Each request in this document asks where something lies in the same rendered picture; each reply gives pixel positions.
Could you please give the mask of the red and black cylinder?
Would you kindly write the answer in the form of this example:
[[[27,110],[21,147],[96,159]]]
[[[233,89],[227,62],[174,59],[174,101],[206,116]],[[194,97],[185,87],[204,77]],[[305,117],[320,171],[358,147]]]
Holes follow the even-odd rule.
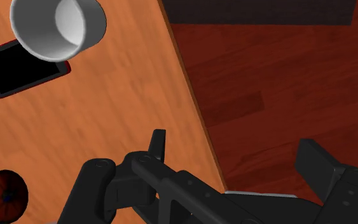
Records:
[[[0,224],[12,224],[24,214],[29,192],[24,179],[14,171],[0,170]]]

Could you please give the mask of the dark rug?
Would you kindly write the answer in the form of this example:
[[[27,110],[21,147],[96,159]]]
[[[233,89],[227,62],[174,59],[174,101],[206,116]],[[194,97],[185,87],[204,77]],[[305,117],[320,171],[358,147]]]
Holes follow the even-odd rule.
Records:
[[[161,0],[172,24],[350,25],[357,0]]]

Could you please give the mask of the red-edged black tablet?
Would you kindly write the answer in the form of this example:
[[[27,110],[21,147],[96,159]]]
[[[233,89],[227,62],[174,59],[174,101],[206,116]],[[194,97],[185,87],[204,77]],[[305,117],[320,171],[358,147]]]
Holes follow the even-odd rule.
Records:
[[[67,61],[47,62],[38,59],[16,39],[0,45],[0,99],[70,72]]]

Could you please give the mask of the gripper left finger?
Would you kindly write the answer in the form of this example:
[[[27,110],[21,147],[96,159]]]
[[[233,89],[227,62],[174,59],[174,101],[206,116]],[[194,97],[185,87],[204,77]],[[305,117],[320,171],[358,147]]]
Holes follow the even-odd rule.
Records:
[[[131,207],[146,224],[261,224],[261,220],[187,171],[164,163],[166,131],[153,131],[147,151],[120,165],[86,161],[57,224],[112,224]]]

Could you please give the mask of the white cup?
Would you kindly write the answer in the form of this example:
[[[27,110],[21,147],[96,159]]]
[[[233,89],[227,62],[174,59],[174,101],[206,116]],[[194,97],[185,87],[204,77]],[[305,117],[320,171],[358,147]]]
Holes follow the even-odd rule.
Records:
[[[107,18],[97,0],[12,0],[10,24],[30,54],[62,62],[96,45]]]

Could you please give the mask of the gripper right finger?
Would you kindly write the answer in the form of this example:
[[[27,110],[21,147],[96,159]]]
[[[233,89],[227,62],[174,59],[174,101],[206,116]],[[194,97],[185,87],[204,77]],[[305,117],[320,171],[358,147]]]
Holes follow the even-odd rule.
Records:
[[[313,224],[358,224],[358,167],[340,163],[313,139],[300,139],[295,168],[323,202]]]

